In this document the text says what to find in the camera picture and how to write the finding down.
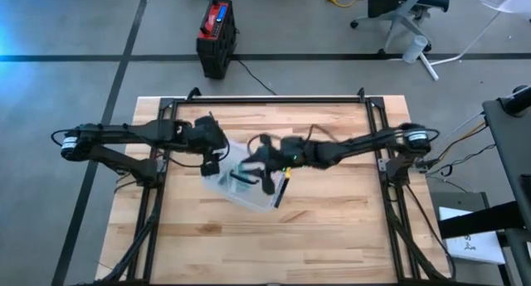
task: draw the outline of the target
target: black floor stripe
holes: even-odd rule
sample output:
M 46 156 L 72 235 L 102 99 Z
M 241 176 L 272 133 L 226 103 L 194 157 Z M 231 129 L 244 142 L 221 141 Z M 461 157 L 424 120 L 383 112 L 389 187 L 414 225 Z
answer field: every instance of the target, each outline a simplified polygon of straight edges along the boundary
M 458 54 L 426 54 L 431 61 L 449 59 Z M 400 59 L 402 54 L 235 54 L 240 61 L 386 61 Z M 470 53 L 464 61 L 531 60 L 531 53 Z M 4 55 L 0 62 L 191 62 L 195 54 L 176 55 Z
M 133 25 L 125 43 L 124 54 L 120 57 L 122 59 L 119 60 L 120 63 L 118 70 L 114 76 L 109 97 L 107 98 L 107 103 L 105 105 L 105 110 L 103 116 L 101 117 L 102 124 L 109 124 L 110 120 L 112 119 L 114 106 L 116 105 L 116 100 L 118 99 L 119 90 L 122 85 L 122 81 L 124 80 L 125 71 L 127 70 L 129 58 L 133 52 L 134 42 L 136 41 L 136 37 L 139 33 L 140 23 L 142 22 L 142 17 L 144 16 L 147 4 L 148 0 L 140 0 L 136 14 L 134 16 Z M 65 243 L 63 244 L 61 255 L 59 256 L 56 272 L 54 273 L 53 279 L 51 281 L 52 286 L 63 286 L 65 283 L 66 274 L 68 273 L 68 268 L 70 267 L 74 248 L 76 247 L 77 237 L 80 232 L 81 223 L 83 221 L 86 205 L 90 197 L 90 191 L 92 190 L 92 184 L 94 183 L 97 167 L 97 162 L 89 162 L 89 165 L 86 169 L 85 177 L 81 183 L 80 194 L 77 197 L 76 208 L 74 209 L 71 223 L 68 227 L 68 231 L 66 232 Z

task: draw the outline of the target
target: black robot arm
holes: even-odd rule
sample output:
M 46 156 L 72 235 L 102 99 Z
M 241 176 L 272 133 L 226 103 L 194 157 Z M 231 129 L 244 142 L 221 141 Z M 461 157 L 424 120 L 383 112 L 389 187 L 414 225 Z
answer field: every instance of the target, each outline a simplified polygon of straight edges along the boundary
M 275 193 L 275 186 L 270 178 L 273 172 L 287 167 L 327 169 L 344 158 L 390 148 L 397 151 L 398 156 L 382 167 L 386 168 L 387 178 L 391 183 L 404 183 L 407 180 L 407 169 L 415 159 L 430 152 L 430 131 L 435 130 L 419 124 L 402 124 L 342 142 L 321 142 L 292 136 L 280 140 L 280 149 L 273 147 L 270 135 L 261 134 L 261 146 L 242 163 L 260 162 L 264 164 L 264 169 L 255 168 L 243 172 L 260 177 L 262 190 L 272 195 Z
M 151 187 L 158 180 L 156 160 L 137 160 L 104 147 L 105 144 L 145 143 L 162 150 L 201 154 L 201 174 L 217 174 L 220 156 L 214 152 L 227 145 L 227 138 L 212 116 L 196 119 L 194 124 L 168 119 L 144 125 L 82 124 L 65 133 L 61 156 L 75 162 L 101 162 L 119 174 L 130 172 L 140 186 Z

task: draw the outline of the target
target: red and black case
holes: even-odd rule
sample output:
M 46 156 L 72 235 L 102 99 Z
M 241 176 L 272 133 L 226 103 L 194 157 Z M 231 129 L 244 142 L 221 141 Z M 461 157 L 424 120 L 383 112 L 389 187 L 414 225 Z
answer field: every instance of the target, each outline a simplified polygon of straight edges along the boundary
M 223 79 L 236 46 L 232 1 L 211 0 L 200 29 L 196 50 L 205 76 Z

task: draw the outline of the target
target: wooden tabletop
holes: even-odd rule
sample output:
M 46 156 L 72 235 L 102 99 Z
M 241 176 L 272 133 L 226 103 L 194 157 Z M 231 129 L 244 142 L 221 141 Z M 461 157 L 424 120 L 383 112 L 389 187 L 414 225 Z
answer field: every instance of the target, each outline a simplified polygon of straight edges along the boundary
M 139 98 L 133 124 L 156 119 L 159 99 Z M 384 99 L 391 126 L 410 120 L 403 96 Z M 306 135 L 311 124 L 320 124 L 339 139 L 369 133 L 362 104 L 187 104 L 178 108 L 178 118 L 193 122 L 208 112 L 229 139 L 240 143 L 263 132 Z M 326 139 L 319 132 L 312 138 Z M 125 152 L 146 158 L 149 147 L 128 145 Z M 175 153 L 173 158 L 200 162 L 199 157 L 184 154 Z M 172 164 L 151 283 L 396 282 L 377 174 L 373 153 L 347 158 L 326 171 L 295 169 L 280 207 L 256 213 L 205 190 L 198 169 Z M 436 227 L 425 178 L 415 173 L 410 173 L 410 178 Z M 107 267 L 114 267 L 131 244 L 141 193 L 135 185 L 116 193 L 96 278 L 109 273 Z M 416 243 L 448 275 L 446 257 L 407 191 L 406 202 Z M 410 275 L 401 240 L 400 244 L 402 262 Z M 146 246 L 139 258 L 140 271 Z

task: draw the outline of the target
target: gray floor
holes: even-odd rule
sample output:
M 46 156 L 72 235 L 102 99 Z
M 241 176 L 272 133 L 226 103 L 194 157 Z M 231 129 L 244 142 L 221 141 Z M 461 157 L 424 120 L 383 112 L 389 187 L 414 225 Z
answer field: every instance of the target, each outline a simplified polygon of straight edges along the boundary
M 357 30 L 349 21 L 366 10 L 325 0 L 233 0 L 241 31 L 237 52 L 374 53 L 385 24 Z M 120 54 L 139 0 L 0 0 L 0 55 Z M 192 54 L 207 0 L 149 0 L 134 54 Z M 462 49 L 494 12 L 475 0 L 451 0 L 423 26 L 433 52 Z M 402 34 L 390 52 L 401 52 Z M 472 51 L 531 52 L 525 17 L 503 15 Z M 462 61 L 437 67 L 433 82 L 420 64 L 399 61 L 248 61 L 253 73 L 282 95 L 405 95 L 415 122 L 450 132 L 480 111 L 481 102 L 529 83 L 531 61 Z M 0 64 L 0 280 L 6 285 L 49 284 L 73 212 L 85 163 L 66 162 L 49 134 L 98 122 L 117 63 Z M 196 62 L 129 63 L 113 122 L 129 122 L 140 95 L 266 95 L 237 63 L 223 81 L 205 79 Z M 492 143 L 489 133 L 460 145 L 474 152 Z M 448 159 L 458 158 L 455 150 Z M 513 199 L 497 152 L 455 169 L 455 182 L 486 191 L 492 205 Z M 67 282 L 94 276 L 112 202 L 115 175 L 100 167 Z M 454 191 L 430 182 L 433 191 Z M 460 264 L 460 279 L 498 284 L 483 268 Z

